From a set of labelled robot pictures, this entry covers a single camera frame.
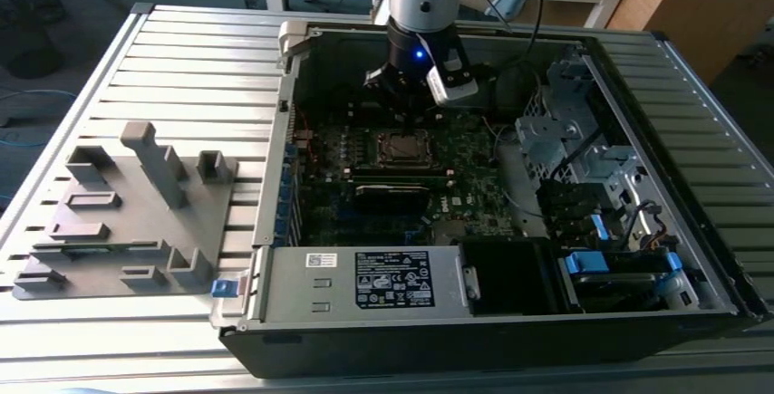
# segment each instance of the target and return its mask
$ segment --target robotic arm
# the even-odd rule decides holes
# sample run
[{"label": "robotic arm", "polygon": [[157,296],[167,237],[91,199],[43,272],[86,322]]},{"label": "robotic arm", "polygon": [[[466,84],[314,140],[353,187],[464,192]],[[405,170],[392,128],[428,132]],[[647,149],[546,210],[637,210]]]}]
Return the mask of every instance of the robotic arm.
[{"label": "robotic arm", "polygon": [[518,14],[525,0],[390,0],[388,63],[368,74],[366,87],[410,127],[428,109],[454,105],[478,91],[454,26],[460,3],[488,14]]},{"label": "robotic arm", "polygon": [[478,92],[454,22],[460,0],[390,0],[388,63],[366,86],[406,124],[425,111]]}]

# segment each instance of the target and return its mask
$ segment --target power supply label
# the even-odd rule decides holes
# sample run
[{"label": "power supply label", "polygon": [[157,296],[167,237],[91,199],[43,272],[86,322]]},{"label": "power supply label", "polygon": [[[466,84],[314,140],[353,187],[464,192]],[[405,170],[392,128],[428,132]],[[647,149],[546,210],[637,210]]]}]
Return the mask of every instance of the power supply label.
[{"label": "power supply label", "polygon": [[356,289],[364,310],[436,306],[429,253],[356,253]]}]

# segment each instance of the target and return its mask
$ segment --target barcode sticker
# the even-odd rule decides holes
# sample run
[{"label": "barcode sticker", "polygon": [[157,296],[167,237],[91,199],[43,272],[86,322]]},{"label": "barcode sticker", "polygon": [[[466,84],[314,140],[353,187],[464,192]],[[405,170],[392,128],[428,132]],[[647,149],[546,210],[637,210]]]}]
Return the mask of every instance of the barcode sticker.
[{"label": "barcode sticker", "polygon": [[306,255],[306,266],[308,267],[336,267],[338,263],[337,254],[308,254]]}]

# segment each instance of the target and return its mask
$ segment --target metal workbench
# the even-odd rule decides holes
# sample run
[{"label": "metal workbench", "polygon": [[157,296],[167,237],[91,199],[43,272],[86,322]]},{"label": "metal workbench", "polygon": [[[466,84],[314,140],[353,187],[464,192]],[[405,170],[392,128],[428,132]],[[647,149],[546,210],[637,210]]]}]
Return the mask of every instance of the metal workbench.
[{"label": "metal workbench", "polygon": [[[238,186],[221,271],[249,266],[253,221],[277,105],[278,30],[310,14],[139,6],[130,15],[0,221],[0,392],[93,388],[115,392],[257,389],[430,389],[529,384],[521,392],[653,392],[773,380],[774,324],[695,341],[647,360],[608,366],[368,379],[258,380],[218,340],[207,295],[19,302],[14,277],[69,184],[75,145],[119,142],[127,120],[153,120],[178,154],[221,149],[238,158]],[[365,23],[350,15],[316,21]],[[549,28],[546,32],[565,29]],[[651,34],[590,32],[602,41],[712,219],[760,292],[774,300],[774,172],[671,43]]]}]

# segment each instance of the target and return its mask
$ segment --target gray plastic block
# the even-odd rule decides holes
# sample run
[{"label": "gray plastic block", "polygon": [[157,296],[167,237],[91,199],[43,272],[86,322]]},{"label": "gray plastic block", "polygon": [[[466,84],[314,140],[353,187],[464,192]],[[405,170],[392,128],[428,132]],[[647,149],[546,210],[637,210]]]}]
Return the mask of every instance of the gray plastic block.
[{"label": "gray plastic block", "polygon": [[173,247],[166,241],[161,241],[155,245],[134,245],[127,248],[133,257],[138,260],[166,263],[170,257]]},{"label": "gray plastic block", "polygon": [[167,278],[155,265],[126,265],[119,279],[133,289],[157,289],[167,284]]},{"label": "gray plastic block", "polygon": [[135,151],[146,175],[171,209],[186,204],[186,192],[178,185],[181,159],[173,147],[157,145],[157,129],[147,121],[130,121],[122,133],[122,144]]},{"label": "gray plastic block", "polygon": [[70,193],[65,204],[73,209],[118,208],[122,206],[122,197],[117,192]]},{"label": "gray plastic block", "polygon": [[229,184],[234,179],[221,151],[203,151],[199,153],[197,170],[205,184]]},{"label": "gray plastic block", "polygon": [[173,274],[182,286],[197,287],[207,284],[213,278],[213,270],[213,265],[202,256],[199,248],[194,249],[191,262],[187,261],[181,251],[173,248],[167,272]]},{"label": "gray plastic block", "polygon": [[30,255],[38,258],[42,263],[57,263],[73,261],[71,255],[67,250],[62,247],[53,247],[46,249],[33,248]]},{"label": "gray plastic block", "polygon": [[183,163],[181,162],[181,158],[178,157],[175,148],[173,147],[161,147],[161,148],[165,149],[165,161],[167,162],[167,166],[170,166],[174,177],[178,178],[179,181],[186,177],[186,168],[183,167]]},{"label": "gray plastic block", "polygon": [[49,236],[55,240],[105,240],[110,228],[106,224],[54,224]]},{"label": "gray plastic block", "polygon": [[[62,288],[39,287],[34,291],[14,288],[22,300],[67,299],[97,296],[137,296],[207,293],[211,283],[206,278],[218,266],[223,243],[233,184],[205,184],[198,171],[198,157],[179,158],[187,177],[178,181],[187,194],[187,203],[171,210],[159,196],[135,155],[113,158],[115,164],[101,170],[107,184],[87,187],[74,178],[67,193],[91,194],[115,191],[122,197],[119,208],[71,208],[63,197],[51,224],[105,224],[110,233],[105,239],[46,241],[33,246],[42,257],[31,256],[30,272],[51,268],[67,277]],[[231,174],[239,164],[226,158]],[[167,271],[173,247],[185,258],[177,275]],[[131,288],[121,279],[126,266],[154,265],[166,283],[158,287]]]},{"label": "gray plastic block", "polygon": [[14,284],[26,292],[51,292],[59,290],[67,279],[54,269],[35,269],[30,272],[19,272]]},{"label": "gray plastic block", "polygon": [[103,185],[101,170],[114,166],[114,161],[102,147],[75,147],[65,167],[85,186]]}]

